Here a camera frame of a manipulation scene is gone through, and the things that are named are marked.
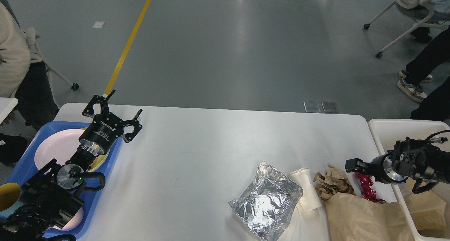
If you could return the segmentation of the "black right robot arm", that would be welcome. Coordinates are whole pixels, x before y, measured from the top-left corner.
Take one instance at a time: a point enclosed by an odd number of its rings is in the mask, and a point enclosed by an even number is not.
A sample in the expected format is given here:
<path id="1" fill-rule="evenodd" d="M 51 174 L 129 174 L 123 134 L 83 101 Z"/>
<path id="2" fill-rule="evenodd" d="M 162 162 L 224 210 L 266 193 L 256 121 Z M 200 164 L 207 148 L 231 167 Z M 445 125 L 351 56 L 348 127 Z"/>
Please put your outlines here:
<path id="1" fill-rule="evenodd" d="M 435 144 L 443 144 L 447 137 L 440 134 L 443 130 L 432 133 L 425 139 L 396 141 L 393 150 L 378 156 L 371 162 L 355 158 L 345 163 L 347 173 L 355 172 L 374 177 L 376 182 L 400 184 L 413 179 L 412 193 L 419 194 L 434 188 L 438 183 L 450 183 L 450 153 L 441 150 Z"/>

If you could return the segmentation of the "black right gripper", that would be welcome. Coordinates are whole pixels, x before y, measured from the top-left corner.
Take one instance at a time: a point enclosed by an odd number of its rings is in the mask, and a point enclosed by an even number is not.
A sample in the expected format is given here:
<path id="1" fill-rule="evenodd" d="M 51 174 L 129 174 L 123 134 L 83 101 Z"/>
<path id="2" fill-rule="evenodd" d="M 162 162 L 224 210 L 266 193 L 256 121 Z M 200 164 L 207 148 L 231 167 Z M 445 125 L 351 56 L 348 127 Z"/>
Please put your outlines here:
<path id="1" fill-rule="evenodd" d="M 376 182 L 384 184 L 399 184 L 406 182 L 407 177 L 394 171 L 391 154 L 378 156 L 370 163 L 361 159 L 348 159 L 345 162 L 345 171 L 347 173 L 360 173 L 371 175 Z"/>

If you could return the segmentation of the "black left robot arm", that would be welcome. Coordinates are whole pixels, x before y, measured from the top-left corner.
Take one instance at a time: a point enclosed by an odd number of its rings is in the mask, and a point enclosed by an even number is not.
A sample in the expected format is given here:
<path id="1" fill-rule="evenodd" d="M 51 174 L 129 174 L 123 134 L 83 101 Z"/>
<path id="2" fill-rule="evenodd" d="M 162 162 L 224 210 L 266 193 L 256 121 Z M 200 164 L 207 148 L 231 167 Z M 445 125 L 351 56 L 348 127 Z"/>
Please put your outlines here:
<path id="1" fill-rule="evenodd" d="M 7 218 L 1 219 L 2 241 L 45 241 L 44 233 L 56 226 L 64 228 L 82 208 L 84 192 L 101 191 L 106 177 L 101 172 L 89 172 L 98 158 L 111 150 L 117 139 L 131 142 L 142 129 L 140 109 L 130 120 L 123 120 L 109 111 L 109 95 L 94 95 L 82 111 L 92 118 L 91 124 L 78 138 L 76 152 L 64 164 L 51 159 L 21 185 L 18 205 Z"/>

